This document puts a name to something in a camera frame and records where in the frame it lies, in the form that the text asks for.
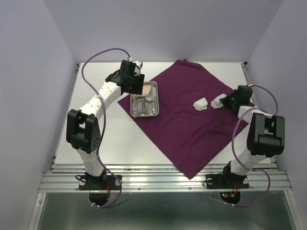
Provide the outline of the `bagged beige gloves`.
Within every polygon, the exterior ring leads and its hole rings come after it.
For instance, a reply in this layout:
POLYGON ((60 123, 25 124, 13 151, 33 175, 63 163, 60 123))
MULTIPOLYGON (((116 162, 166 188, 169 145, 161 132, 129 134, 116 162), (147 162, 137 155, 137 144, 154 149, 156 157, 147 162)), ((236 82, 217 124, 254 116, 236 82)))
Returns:
POLYGON ((146 83, 143 85, 142 97, 150 97, 153 95, 154 86, 151 83, 146 83))

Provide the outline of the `thin steel tweezers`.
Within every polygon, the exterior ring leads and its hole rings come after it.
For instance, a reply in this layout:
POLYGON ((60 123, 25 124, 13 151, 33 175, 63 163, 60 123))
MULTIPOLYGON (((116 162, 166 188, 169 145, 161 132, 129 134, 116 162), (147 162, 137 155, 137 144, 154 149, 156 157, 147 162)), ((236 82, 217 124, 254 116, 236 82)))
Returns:
POLYGON ((156 108, 155 108, 155 98, 152 99, 151 101, 151 111, 152 111, 152 114, 156 114, 156 108))

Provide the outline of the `stainless steel instrument tray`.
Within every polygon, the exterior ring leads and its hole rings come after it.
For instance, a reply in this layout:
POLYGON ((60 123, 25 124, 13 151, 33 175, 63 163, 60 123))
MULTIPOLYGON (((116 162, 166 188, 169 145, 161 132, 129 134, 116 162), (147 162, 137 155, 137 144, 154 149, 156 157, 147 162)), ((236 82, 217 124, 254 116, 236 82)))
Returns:
POLYGON ((137 95, 137 94, 132 94, 130 96, 130 114, 132 115, 132 117, 134 118, 137 118, 137 117, 153 117, 153 116, 157 116, 160 112, 160 109, 159 109, 159 98, 158 98, 158 85, 155 81, 147 81, 145 82, 144 84, 146 83, 151 83, 153 85, 153 91, 156 91, 156 98, 155 98, 155 108, 156 108, 156 114, 152 114, 152 111, 151 111, 151 102, 148 102, 146 101, 146 109, 147 109, 147 114, 146 115, 138 115, 138 116, 135 116, 132 114, 132 110, 133 110, 133 101, 136 101, 136 100, 140 100, 140 99, 145 99, 145 97, 142 97, 142 95, 137 95))

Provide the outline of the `white gauze pad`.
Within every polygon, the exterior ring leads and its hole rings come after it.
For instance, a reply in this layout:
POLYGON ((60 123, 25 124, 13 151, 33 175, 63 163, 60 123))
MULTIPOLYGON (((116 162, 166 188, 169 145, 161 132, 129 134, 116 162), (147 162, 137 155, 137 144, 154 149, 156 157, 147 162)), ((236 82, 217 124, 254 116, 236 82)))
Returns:
POLYGON ((208 108, 208 102, 207 102, 206 98, 203 97, 203 98, 197 100, 196 102, 194 102, 193 107, 197 111, 206 110, 208 108))
POLYGON ((221 102, 221 99, 225 98, 227 95, 226 94, 220 94, 219 96, 217 96, 216 98, 214 98, 211 101, 211 107, 213 109, 219 109, 223 107, 223 103, 221 102))

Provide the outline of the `straight steel scissors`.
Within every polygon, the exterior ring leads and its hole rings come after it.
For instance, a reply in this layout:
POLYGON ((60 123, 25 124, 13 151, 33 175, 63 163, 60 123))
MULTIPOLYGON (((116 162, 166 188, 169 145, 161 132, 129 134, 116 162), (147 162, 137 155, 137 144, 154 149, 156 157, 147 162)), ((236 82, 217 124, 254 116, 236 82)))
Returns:
POLYGON ((142 109, 139 107, 139 101, 133 101, 133 110, 132 110, 132 114, 135 116, 138 116, 142 113, 142 109))

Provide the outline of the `long steel forceps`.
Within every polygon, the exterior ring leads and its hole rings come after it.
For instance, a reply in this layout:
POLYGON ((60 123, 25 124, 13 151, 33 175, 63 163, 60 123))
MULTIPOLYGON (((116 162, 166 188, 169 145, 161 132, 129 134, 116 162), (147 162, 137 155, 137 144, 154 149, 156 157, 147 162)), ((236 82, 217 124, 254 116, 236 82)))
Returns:
POLYGON ((146 100, 145 99, 140 99, 139 100, 140 104, 140 115, 146 115, 147 114, 147 109, 146 109, 146 100))

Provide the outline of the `purple surgical drape cloth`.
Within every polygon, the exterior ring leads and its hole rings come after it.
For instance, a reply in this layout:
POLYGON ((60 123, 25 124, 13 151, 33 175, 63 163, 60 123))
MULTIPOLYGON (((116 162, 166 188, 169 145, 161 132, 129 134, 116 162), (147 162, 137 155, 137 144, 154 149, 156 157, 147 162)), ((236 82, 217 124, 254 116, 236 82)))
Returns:
POLYGON ((193 103, 212 101, 230 94, 237 77, 218 79, 212 64, 177 60, 174 63, 146 62, 148 80, 158 85, 160 112, 154 117, 134 118, 127 114, 118 160, 123 164, 172 163, 187 178, 193 178, 208 163, 226 164, 246 147, 248 125, 225 108, 197 111, 193 103))

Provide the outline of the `clear suture packet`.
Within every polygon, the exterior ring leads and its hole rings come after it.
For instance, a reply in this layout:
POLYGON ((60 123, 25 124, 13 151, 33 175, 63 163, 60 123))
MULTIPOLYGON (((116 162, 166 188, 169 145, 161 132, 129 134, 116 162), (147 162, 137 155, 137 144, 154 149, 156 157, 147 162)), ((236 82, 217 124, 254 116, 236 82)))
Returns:
POLYGON ((145 97, 146 101, 153 102, 156 98, 156 91, 153 91, 151 94, 145 97))

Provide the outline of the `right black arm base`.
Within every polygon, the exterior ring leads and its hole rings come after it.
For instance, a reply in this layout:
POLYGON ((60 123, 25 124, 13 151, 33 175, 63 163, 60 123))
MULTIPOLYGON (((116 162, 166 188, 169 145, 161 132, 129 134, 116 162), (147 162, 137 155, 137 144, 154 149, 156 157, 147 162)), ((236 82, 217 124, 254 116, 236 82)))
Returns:
POLYGON ((208 189, 248 189, 249 183, 246 175, 237 175, 231 172, 230 163, 228 163, 221 173, 206 174, 203 186, 208 189))

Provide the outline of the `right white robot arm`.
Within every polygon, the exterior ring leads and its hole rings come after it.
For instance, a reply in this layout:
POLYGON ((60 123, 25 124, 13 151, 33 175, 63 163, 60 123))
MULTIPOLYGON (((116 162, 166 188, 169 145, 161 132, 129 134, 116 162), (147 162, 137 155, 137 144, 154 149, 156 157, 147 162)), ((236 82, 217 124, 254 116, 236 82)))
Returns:
POLYGON ((223 106, 239 118, 232 134, 231 148, 234 160, 230 161, 220 174, 220 181, 226 187, 237 184, 248 184, 249 172, 261 172, 255 168, 266 158, 281 155, 285 146, 285 118, 277 115, 279 106, 275 96, 262 86, 250 84, 239 85, 231 95, 222 98, 223 106), (274 100, 276 111, 269 114, 257 107, 249 105, 253 95, 252 88, 257 87, 266 91, 274 100), (240 123, 249 124, 247 146, 239 155, 235 152, 235 137, 240 123))

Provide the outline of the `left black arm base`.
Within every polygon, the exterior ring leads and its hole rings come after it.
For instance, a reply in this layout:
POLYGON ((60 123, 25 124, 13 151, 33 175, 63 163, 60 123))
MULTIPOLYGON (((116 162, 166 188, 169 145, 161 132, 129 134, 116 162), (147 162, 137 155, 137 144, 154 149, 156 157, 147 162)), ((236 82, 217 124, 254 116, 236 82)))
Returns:
MULTIPOLYGON (((116 175, 119 181, 122 180, 121 175, 116 175)), ((100 176, 92 176, 88 173, 78 174, 75 179, 79 182, 79 190, 81 191, 119 191, 119 181, 112 175, 103 172, 100 176)))

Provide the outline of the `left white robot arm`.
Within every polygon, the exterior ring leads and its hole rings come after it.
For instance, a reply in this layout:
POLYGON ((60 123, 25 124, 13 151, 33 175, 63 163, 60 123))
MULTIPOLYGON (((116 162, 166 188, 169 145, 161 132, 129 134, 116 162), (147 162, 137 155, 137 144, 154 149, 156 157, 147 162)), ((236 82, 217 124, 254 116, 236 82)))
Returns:
POLYGON ((76 176, 79 190, 119 189, 119 181, 107 174, 98 156, 104 131, 99 127, 99 120, 105 118, 107 108, 122 94, 142 94, 144 74, 141 69, 141 61, 123 60, 89 102, 68 112, 66 141, 79 153, 85 166, 85 173, 76 176))

